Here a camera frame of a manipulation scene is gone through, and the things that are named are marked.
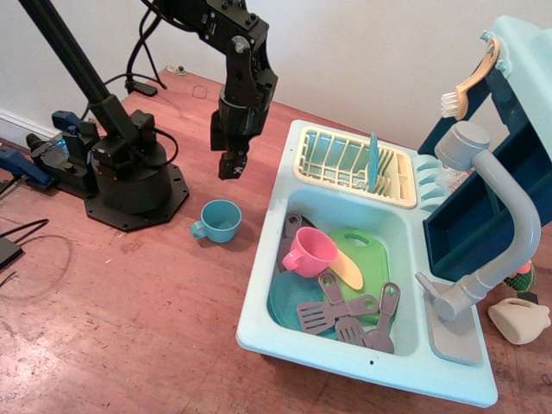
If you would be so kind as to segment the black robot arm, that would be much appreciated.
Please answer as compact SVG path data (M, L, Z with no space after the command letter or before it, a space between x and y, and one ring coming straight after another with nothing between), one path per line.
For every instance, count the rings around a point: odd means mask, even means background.
M211 116L210 149L222 153L218 177L239 179L250 141L262 134L278 77L267 57L269 25L244 1L146 1L160 19L195 33L225 56L226 80Z

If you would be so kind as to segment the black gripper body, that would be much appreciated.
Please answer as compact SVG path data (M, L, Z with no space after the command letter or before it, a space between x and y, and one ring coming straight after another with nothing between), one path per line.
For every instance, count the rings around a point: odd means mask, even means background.
M222 88L218 109L210 120L212 151L248 152L251 140L262 133L272 99L261 101L260 107L231 103Z

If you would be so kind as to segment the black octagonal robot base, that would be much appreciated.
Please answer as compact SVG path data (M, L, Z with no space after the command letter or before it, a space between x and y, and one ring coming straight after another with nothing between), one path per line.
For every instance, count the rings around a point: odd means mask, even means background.
M154 116L130 116L139 134L128 144L107 135L91 150L98 191L85 198L87 216L125 232L168 223L190 196L179 167L157 142Z

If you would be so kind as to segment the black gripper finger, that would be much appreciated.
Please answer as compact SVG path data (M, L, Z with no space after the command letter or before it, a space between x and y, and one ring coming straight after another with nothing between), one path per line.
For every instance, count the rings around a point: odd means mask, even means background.
M247 165L248 157L243 152L234 154L232 173L234 178L240 178Z
M230 152L224 152L219 160L218 177L221 180L234 179L235 157Z

